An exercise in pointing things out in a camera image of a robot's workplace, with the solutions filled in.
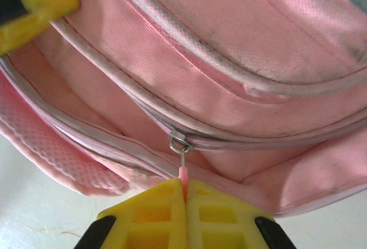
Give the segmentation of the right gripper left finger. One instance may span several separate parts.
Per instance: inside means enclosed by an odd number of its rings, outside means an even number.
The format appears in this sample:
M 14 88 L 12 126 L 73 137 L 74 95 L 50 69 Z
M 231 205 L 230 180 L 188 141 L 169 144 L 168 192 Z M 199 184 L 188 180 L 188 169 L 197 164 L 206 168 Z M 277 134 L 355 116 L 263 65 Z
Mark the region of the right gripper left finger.
M 170 179 L 100 212 L 76 248 L 187 248 L 181 180 Z

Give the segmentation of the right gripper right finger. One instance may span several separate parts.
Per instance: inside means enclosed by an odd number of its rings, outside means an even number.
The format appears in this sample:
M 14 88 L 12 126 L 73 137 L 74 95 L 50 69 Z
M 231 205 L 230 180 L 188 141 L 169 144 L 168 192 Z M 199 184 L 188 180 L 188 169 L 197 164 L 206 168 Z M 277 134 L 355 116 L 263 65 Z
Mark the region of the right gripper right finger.
M 271 214 L 198 180 L 189 180 L 188 248 L 295 248 Z

